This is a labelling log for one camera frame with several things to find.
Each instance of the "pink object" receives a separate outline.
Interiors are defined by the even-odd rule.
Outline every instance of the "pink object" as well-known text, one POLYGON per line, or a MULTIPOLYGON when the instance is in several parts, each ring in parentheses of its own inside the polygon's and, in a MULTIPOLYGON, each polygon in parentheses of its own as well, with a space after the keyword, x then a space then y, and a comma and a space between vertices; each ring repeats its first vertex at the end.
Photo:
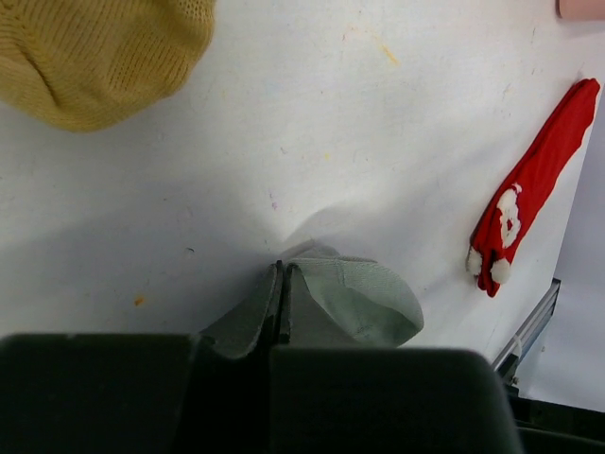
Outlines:
POLYGON ((558 0, 557 9, 568 21, 605 20, 605 0, 558 0))

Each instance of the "light green fabric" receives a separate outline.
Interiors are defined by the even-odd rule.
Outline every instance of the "light green fabric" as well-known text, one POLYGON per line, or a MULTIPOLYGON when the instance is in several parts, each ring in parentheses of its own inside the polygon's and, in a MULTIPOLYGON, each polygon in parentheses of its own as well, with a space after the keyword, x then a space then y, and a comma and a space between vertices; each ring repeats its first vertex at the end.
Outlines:
POLYGON ((315 301, 355 340, 397 347, 423 329, 423 312, 409 286, 393 271, 331 248, 294 258, 315 301))

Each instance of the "white surface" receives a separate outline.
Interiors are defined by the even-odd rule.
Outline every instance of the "white surface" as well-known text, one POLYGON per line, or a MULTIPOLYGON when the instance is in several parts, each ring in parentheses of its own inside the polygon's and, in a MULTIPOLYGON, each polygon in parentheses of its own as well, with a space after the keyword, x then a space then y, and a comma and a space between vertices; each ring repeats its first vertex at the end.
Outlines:
POLYGON ((545 350, 524 392, 605 411, 605 110, 596 118, 556 275, 562 280, 545 350))
POLYGON ((186 88, 108 131, 1 108, 0 333, 197 330, 315 238, 408 281, 426 320, 411 344, 494 358, 550 284, 584 150, 495 300, 465 274, 468 238, 579 71, 605 80, 603 26, 546 0, 216 16, 186 88))

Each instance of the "knitted beanie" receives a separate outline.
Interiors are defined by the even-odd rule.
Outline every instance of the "knitted beanie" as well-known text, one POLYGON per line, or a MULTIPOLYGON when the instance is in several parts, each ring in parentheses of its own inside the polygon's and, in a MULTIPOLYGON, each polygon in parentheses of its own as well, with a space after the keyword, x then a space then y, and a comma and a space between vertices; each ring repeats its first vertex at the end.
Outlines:
POLYGON ((215 0, 0 0, 0 99, 70 131, 109 127, 179 90, 215 0))

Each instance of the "red christmas stocking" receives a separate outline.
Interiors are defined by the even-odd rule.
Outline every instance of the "red christmas stocking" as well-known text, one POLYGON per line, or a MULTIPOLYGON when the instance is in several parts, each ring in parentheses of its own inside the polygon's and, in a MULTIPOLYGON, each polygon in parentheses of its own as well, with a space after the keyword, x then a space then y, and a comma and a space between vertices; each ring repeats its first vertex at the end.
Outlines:
POLYGON ((600 86, 576 83, 550 115, 526 154, 493 195, 471 238, 467 270, 494 296, 510 274, 521 240, 550 196, 595 116, 600 86))

